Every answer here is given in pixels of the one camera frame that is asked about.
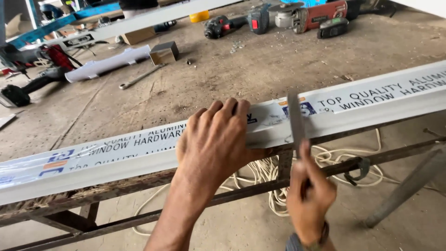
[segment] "right hand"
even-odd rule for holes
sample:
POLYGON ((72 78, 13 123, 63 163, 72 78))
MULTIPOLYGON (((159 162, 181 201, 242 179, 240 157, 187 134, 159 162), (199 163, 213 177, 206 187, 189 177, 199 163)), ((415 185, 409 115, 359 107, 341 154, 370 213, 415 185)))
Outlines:
POLYGON ((336 186, 329 181, 310 156, 310 143, 299 147, 301 159, 293 161, 286 207, 302 244, 309 246, 322 236, 325 214, 336 199, 336 186), (305 189, 305 182, 311 186, 305 189))

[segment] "black power tool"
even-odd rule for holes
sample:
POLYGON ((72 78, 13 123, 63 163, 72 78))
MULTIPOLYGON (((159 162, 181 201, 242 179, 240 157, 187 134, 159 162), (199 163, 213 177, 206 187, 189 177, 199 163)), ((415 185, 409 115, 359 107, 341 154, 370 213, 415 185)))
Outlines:
POLYGON ((24 87, 8 84, 0 90, 0 104, 7 108, 15 108, 30 103, 29 94, 55 81, 66 81, 65 73, 70 69, 66 67, 52 67, 42 71, 39 77, 33 79, 24 87))
POLYGON ((209 39, 217 39, 225 36, 230 30, 240 29, 243 25, 249 25, 250 30, 257 34, 265 34, 269 25, 268 7, 270 4, 253 8, 247 16, 228 19, 226 16, 214 17, 204 24, 204 35, 209 39))

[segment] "red button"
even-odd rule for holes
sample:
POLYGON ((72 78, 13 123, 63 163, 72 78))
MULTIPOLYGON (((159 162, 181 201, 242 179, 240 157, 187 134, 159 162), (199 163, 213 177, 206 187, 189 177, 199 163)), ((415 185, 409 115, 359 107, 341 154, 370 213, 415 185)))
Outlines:
POLYGON ((253 28, 253 29, 257 29, 257 28, 258 28, 258 26, 257 26, 257 20, 252 20, 252 28, 253 28))

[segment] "cardboard box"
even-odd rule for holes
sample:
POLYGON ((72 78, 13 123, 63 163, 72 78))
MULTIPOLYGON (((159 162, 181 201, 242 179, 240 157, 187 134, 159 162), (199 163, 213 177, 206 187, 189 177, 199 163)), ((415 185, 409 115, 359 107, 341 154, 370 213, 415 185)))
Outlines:
POLYGON ((155 45, 150 51, 150 58, 154 65, 160 63, 173 63, 178 58, 178 48, 175 41, 155 45))
POLYGON ((122 34, 124 42, 128 45, 134 45, 156 35, 155 29, 150 26, 144 29, 135 30, 122 34))

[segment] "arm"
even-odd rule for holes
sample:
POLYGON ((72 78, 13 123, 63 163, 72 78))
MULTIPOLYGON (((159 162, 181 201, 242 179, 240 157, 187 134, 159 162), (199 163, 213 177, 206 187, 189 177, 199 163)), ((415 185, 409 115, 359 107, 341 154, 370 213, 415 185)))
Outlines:
POLYGON ((286 206, 291 220, 305 247, 320 246, 320 250, 335 250, 330 238, 320 243, 325 214, 336 199, 336 186, 329 181, 310 156, 310 143, 303 140, 299 155, 293 161, 286 206))
POLYGON ((176 146, 178 169, 145 251, 187 250, 192 229, 218 187, 266 149, 246 149, 249 102, 230 98, 192 115, 176 146))

